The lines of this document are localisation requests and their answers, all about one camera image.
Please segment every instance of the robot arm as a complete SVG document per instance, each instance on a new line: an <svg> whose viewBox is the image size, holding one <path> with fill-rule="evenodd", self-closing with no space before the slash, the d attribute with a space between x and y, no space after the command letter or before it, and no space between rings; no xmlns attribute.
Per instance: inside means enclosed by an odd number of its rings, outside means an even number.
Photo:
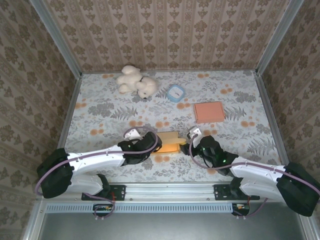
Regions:
<svg viewBox="0 0 320 240"><path fill-rule="evenodd" d="M106 177L85 173L102 167L142 163L162 147L161 139L150 131L141 137L137 130L132 129L124 139L106 149L85 153L66 153L64 148L56 149L37 168L40 178L38 187L41 185L43 197L49 199L63 193L101 195L109 191Z"/></svg>
<svg viewBox="0 0 320 240"><path fill-rule="evenodd" d="M190 144L181 145L181 151L200 156L224 176L234 177L230 183L231 193L237 197L242 192L248 196L261 196L284 202L296 213L310 217L319 200L320 184L301 165L290 162L269 165L250 161L237 154L224 151L212 136L204 136L197 127L187 135Z"/></svg>

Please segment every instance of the damask wallpaper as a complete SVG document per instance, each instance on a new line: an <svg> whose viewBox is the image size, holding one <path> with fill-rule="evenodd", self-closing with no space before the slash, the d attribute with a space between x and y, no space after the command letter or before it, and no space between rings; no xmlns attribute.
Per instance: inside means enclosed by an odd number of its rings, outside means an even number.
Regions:
<svg viewBox="0 0 320 240"><path fill-rule="evenodd" d="M253 69L288 0L45 0L83 72Z"/></svg>
<svg viewBox="0 0 320 240"><path fill-rule="evenodd" d="M320 0L304 1L262 78L289 159L320 181Z"/></svg>
<svg viewBox="0 0 320 240"><path fill-rule="evenodd" d="M0 0L0 239L17 240L75 79L28 0Z"/></svg>

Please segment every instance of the floral tablecloth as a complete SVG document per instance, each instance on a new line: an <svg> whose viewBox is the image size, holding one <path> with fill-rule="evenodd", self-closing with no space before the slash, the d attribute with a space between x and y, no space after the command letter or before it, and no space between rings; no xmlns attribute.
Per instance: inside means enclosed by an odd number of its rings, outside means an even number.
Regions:
<svg viewBox="0 0 320 240"><path fill-rule="evenodd" d="M107 148L122 141L124 131L133 126L178 131L180 137L187 138L188 129L196 125L193 104L221 101L224 122L198 124L202 133L212 135L226 151L260 163L281 164L253 71L143 73L159 84L159 91L148 99L119 94L119 75L82 76L65 145L68 152ZM185 89L185 98L179 103L166 97L173 84ZM230 180L214 170L199 168L182 153L151 156L142 164L102 168L96 173L105 174L113 183Z"/></svg>

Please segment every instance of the purple cable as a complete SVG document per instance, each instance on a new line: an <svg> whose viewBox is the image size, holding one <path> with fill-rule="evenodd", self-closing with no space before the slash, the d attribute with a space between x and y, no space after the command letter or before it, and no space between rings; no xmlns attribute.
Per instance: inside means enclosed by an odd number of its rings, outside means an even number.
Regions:
<svg viewBox="0 0 320 240"><path fill-rule="evenodd" d="M290 173L287 173L285 171L282 171L282 170L279 170L279 169L275 169L275 168L272 168L272 167L269 167L269 166L263 166L263 165L259 165L259 164L256 164L256 163L252 163L252 162L237 162L237 163L233 163L233 164L229 164L229 165L225 165L225 166L220 166L220 167L206 167L206 166L203 166L201 165L200 163L198 163L194 156L192 155L192 145L193 145L193 142L194 142L194 139L198 136L198 134L195 134L192 139L191 139L191 143L189 145L189 154L190 154L190 157L192 159L192 161L198 165L199 167L203 168L203 169L213 169L213 170L220 170L220 169L226 169L226 168L230 168L230 167L233 167L233 166L239 166L239 165L250 165L250 166L254 166L254 167L258 167L258 168L261 168L261 169L267 169L267 170L270 170L270 171L274 171L274 172L277 172L277 173L280 173L280 174L283 174L283 175L286 175L288 176L289 178L292 178L294 180L297 180L298 182L300 183L303 183L304 185L307 185L309 188L311 188L312 190L314 190L319 196L320 196L320 190L318 188L316 188L315 186L313 186L312 184L310 184L309 182L299 178L299 177L296 177L296 176L293 176L291 175Z"/></svg>
<svg viewBox="0 0 320 240"><path fill-rule="evenodd" d="M91 195L91 194L89 194L89 193L83 193L83 194L84 194L84 195L87 195L89 198L98 199L98 200L104 200L104 201L107 201L107 202L109 202L109 203L112 204L112 209L111 209L111 211L109 212L108 215L104 216L105 219L106 219L106 218L109 218L109 217L114 213L115 208L116 208L116 205L115 205L115 202L114 202L114 201L111 201L110 199L107 199L107 198L104 198L104 197L100 197L100 196L93 196L93 195ZM98 217L98 216L97 216L97 210L98 210L98 208L100 208L101 206L104 206L104 204L99 204L99 206L97 206L97 207L94 209L94 213L93 213L93 214L94 214L95 217Z"/></svg>
<svg viewBox="0 0 320 240"><path fill-rule="evenodd" d="M35 185L35 194L37 194L38 196L43 196L42 193L39 192L39 188L40 188L40 185L41 183L46 179L46 177L49 176L49 174L51 174L54 170L56 170L57 168L65 165L65 164L68 164L70 162L73 162L73 161L76 161L76 160L82 160L82 159L86 159L86 158L90 158L90 157L95 157L95 156L100 156L100 155L106 155L106 154L145 154L145 153L148 153L149 151L152 151L158 144L158 135L155 133L155 131L153 131L152 129L146 127L146 126L137 126L137 127L132 127L130 129L128 129L127 131L125 131L125 133L123 134L123 137L125 137L125 135L130 132L132 129L146 129L146 130L149 130L150 132L152 132L154 135L155 135L155 143L152 147L150 147L149 149L147 150L143 150L143 151L100 151L100 152L96 152L96 153L91 153L91 154L88 154L88 155L83 155L83 156L78 156L78 157L74 157L74 158L71 158L71 159L67 159L67 160L64 160L60 163L58 163L57 165L53 166L52 168L49 169L49 171L47 171L40 179L39 181L36 183Z"/></svg>
<svg viewBox="0 0 320 240"><path fill-rule="evenodd" d="M235 210L233 210L233 212L236 213L236 214L239 214L239 216L237 216L237 217L241 217L241 218L253 217L254 215L256 215L263 208L263 206L266 204L267 201L268 201L268 198L265 198L263 203L260 205L260 207L256 211L254 211L253 213L250 213L247 216L243 216L240 212L235 211Z"/></svg>

